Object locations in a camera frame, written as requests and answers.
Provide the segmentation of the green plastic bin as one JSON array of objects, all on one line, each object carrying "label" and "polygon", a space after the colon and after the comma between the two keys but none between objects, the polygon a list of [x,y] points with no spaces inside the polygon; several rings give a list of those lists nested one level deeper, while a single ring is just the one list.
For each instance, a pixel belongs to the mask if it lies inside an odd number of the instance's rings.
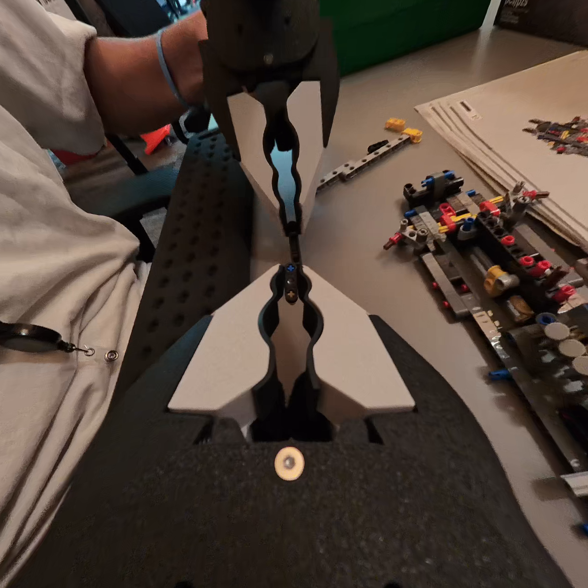
[{"label": "green plastic bin", "polygon": [[479,29],[490,1],[320,1],[341,76]]}]

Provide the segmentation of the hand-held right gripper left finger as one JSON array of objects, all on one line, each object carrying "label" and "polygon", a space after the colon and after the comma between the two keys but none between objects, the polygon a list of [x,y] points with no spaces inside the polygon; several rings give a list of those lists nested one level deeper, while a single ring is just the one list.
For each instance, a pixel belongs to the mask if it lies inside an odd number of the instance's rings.
[{"label": "hand-held right gripper left finger", "polygon": [[172,413],[229,418],[253,437],[282,433],[282,385],[271,336],[279,324],[275,265],[219,307],[169,403]]}]

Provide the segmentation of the building instruction booklet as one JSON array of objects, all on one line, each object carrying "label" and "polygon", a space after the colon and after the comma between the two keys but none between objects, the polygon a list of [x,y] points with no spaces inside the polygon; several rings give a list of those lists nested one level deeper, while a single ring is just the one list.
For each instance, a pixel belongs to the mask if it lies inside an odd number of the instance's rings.
[{"label": "building instruction booklet", "polygon": [[587,252],[587,50],[415,110],[495,190],[549,192],[533,215]]}]

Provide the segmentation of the blue wristband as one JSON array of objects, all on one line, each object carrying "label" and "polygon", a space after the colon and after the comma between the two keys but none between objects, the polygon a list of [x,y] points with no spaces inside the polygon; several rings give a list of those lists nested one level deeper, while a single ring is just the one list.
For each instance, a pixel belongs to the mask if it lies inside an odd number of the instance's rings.
[{"label": "blue wristband", "polygon": [[181,93],[175,83],[175,80],[172,76],[171,70],[169,69],[168,64],[166,62],[166,57],[164,54],[163,43],[162,43],[162,37],[163,37],[164,31],[165,31],[165,29],[161,28],[155,34],[155,45],[156,45],[156,53],[157,53],[157,57],[158,57],[159,67],[162,72],[162,75],[165,78],[166,85],[167,85],[168,89],[170,90],[170,92],[173,94],[174,99],[176,99],[176,101],[183,107],[184,111],[186,112],[189,110],[190,105],[187,103],[187,101],[181,95]]}]

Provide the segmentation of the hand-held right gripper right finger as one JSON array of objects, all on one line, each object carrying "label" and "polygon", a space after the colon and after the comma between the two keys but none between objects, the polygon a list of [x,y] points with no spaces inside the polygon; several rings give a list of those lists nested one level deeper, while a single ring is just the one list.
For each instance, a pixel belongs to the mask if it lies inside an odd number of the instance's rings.
[{"label": "hand-held right gripper right finger", "polygon": [[309,302],[322,329],[311,359],[320,391],[318,411],[334,426],[367,417],[410,412],[416,402],[369,313],[309,267]]}]

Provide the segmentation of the black office chair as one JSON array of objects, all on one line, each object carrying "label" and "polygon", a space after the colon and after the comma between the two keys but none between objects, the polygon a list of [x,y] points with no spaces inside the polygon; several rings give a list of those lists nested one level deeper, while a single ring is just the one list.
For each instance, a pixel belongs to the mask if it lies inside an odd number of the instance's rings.
[{"label": "black office chair", "polygon": [[139,260],[151,262],[156,243],[142,219],[168,208],[182,158],[172,149],[168,161],[156,158],[160,165],[150,169],[121,136],[107,135],[97,155],[64,165],[60,175],[78,207],[122,224],[139,241]]}]

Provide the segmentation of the person's left forearm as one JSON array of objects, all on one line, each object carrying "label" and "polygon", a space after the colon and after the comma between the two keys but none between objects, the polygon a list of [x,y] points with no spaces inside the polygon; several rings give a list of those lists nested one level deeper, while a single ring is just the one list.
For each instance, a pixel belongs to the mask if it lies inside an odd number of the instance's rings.
[{"label": "person's left forearm", "polygon": [[[202,11],[168,26],[162,37],[166,62],[190,107],[204,99],[199,43],[207,38]],[[108,135],[138,136],[176,121],[185,112],[160,70],[155,35],[87,41],[84,75]]]}]

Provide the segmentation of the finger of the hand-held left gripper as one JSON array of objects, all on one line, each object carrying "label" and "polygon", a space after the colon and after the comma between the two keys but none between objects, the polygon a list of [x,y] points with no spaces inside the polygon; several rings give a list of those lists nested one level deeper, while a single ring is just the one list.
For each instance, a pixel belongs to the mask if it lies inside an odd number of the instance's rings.
[{"label": "finger of the hand-held left gripper", "polygon": [[298,231],[304,232],[315,203],[319,167],[325,147],[319,81],[303,81],[286,101],[286,114],[295,136],[292,177],[295,182],[293,208]]},{"label": "finger of the hand-held left gripper", "polygon": [[277,171],[264,137],[275,115],[285,106],[287,91],[241,91],[227,97],[239,151],[240,167],[266,211],[287,234],[285,206],[277,192]]}]

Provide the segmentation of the grey beam with yellow connectors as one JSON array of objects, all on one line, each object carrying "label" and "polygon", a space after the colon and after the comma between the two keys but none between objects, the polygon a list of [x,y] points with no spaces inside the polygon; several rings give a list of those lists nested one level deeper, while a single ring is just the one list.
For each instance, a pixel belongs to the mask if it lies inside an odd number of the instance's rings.
[{"label": "grey beam with yellow connectors", "polygon": [[316,194],[332,187],[339,182],[348,182],[359,174],[386,159],[387,157],[405,149],[409,145],[419,144],[423,138],[423,131],[406,126],[406,121],[390,118],[386,121],[384,130],[389,134],[386,139],[368,146],[363,157],[350,160],[324,175],[318,184]]}]

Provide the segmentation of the black toothed rack piece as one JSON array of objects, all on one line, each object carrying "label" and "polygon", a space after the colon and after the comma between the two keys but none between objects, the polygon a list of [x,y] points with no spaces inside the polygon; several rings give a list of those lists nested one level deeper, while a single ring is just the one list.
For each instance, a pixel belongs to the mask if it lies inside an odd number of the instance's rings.
[{"label": "black toothed rack piece", "polygon": [[299,225],[295,221],[290,221],[286,224],[285,233],[289,242],[290,262],[294,266],[300,266],[302,263],[302,255],[300,253],[299,245]]}]

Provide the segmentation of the small black beam piece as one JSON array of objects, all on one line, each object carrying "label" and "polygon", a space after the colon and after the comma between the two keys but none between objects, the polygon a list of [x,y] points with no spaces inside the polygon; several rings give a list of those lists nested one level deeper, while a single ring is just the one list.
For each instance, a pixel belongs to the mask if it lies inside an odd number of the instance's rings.
[{"label": "small black beam piece", "polygon": [[[301,267],[301,265],[300,266],[297,266],[297,269],[296,269],[296,271],[294,273],[287,273],[285,271],[284,266],[283,266],[283,268],[284,268],[284,289],[283,289],[283,291],[284,291],[284,298],[285,298],[285,301],[289,305],[294,305],[299,300],[299,290],[300,290],[299,281],[300,281],[300,267]],[[297,289],[298,290],[298,298],[295,299],[295,300],[292,300],[292,301],[287,300],[287,298],[285,297],[285,292],[288,289]]]}]

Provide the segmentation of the toy car chassis model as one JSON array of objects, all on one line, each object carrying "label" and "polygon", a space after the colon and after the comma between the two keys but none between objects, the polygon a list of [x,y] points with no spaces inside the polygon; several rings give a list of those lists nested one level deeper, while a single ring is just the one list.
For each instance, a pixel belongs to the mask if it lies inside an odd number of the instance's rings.
[{"label": "toy car chassis model", "polygon": [[549,192],[521,181],[489,197],[464,183],[450,170],[407,183],[383,249],[406,246],[454,319],[476,324],[502,365],[488,378],[516,385],[587,501],[587,274],[526,221]]}]

